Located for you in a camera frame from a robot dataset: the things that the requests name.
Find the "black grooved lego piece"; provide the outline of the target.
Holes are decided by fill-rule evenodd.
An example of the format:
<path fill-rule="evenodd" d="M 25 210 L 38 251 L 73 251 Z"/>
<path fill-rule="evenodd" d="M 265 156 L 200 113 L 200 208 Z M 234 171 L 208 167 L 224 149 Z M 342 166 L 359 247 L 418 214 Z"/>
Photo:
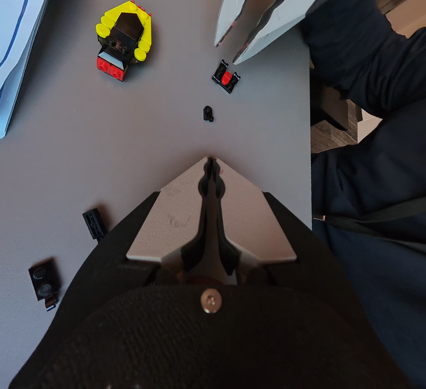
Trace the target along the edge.
<path fill-rule="evenodd" d="M 92 239 L 100 242 L 107 234 L 107 229 L 98 208 L 86 211 L 82 216 Z"/>

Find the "yellow black lego model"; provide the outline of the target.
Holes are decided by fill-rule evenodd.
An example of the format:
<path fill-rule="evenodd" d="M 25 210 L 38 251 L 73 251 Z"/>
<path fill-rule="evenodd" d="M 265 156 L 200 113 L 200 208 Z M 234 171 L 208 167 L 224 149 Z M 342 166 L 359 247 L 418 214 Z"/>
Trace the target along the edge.
<path fill-rule="evenodd" d="M 96 67 L 123 82 L 129 67 L 146 60 L 152 46 L 152 14 L 134 1 L 104 13 L 95 27 L 101 45 Z"/>

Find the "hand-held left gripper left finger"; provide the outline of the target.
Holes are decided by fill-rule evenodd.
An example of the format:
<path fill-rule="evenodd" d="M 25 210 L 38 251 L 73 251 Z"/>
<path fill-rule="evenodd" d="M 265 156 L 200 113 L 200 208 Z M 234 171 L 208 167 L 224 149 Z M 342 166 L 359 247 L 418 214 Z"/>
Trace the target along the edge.
<path fill-rule="evenodd" d="M 128 260 L 190 271 L 205 252 L 212 159 L 205 157 L 164 186 L 150 209 Z"/>

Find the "open lego instruction booklet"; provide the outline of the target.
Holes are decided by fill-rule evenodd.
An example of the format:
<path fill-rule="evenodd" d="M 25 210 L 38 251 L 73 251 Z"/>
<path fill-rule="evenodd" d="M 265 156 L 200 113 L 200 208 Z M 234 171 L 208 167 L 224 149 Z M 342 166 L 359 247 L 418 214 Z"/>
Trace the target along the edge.
<path fill-rule="evenodd" d="M 8 130 L 49 0 L 0 0 L 0 138 Z"/>

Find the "person's right forearm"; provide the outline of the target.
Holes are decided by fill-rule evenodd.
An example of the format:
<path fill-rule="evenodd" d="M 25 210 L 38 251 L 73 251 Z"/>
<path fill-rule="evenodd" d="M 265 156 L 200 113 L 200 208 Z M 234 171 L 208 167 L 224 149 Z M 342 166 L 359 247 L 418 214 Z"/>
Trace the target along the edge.
<path fill-rule="evenodd" d="M 425 120 L 426 33 L 396 33 L 375 0 L 325 0 L 301 22 L 317 75 L 369 114 Z"/>

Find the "black two-stud lego plate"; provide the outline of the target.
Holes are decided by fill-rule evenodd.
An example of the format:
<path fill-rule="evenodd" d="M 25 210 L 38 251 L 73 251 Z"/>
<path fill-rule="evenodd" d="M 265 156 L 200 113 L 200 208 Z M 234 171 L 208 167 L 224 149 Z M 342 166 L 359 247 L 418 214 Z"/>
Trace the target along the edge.
<path fill-rule="evenodd" d="M 29 277 L 38 301 L 44 301 L 46 311 L 56 308 L 60 291 L 61 276 L 54 257 L 37 262 L 28 269 Z"/>

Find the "black red lego assembly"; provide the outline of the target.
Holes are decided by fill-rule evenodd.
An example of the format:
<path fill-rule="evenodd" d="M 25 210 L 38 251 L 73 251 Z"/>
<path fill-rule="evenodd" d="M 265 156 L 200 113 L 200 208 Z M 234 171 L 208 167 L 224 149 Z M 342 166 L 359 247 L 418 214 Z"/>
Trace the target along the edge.
<path fill-rule="evenodd" d="M 231 94 L 241 77 L 237 74 L 237 72 L 229 72 L 228 66 L 229 64 L 226 61 L 221 60 L 211 79 L 228 94 Z"/>

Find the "person's lap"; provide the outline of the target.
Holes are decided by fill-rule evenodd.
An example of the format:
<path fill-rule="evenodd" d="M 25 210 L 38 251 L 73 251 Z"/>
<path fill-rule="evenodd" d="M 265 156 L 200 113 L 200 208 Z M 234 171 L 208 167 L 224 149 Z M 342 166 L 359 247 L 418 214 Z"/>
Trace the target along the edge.
<path fill-rule="evenodd" d="M 361 218 L 425 197 L 425 100 L 387 116 L 358 145 L 312 159 L 312 213 Z M 425 388 L 425 253 L 313 221 L 340 261 L 380 341 Z"/>

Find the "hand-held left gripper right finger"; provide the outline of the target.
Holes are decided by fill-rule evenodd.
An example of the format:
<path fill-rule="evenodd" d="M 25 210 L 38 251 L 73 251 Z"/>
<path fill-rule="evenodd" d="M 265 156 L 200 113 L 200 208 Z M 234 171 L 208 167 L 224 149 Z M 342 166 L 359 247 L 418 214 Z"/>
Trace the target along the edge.
<path fill-rule="evenodd" d="M 263 191 L 220 159 L 212 160 L 212 175 L 219 257 L 227 275 L 294 262 L 296 253 Z"/>

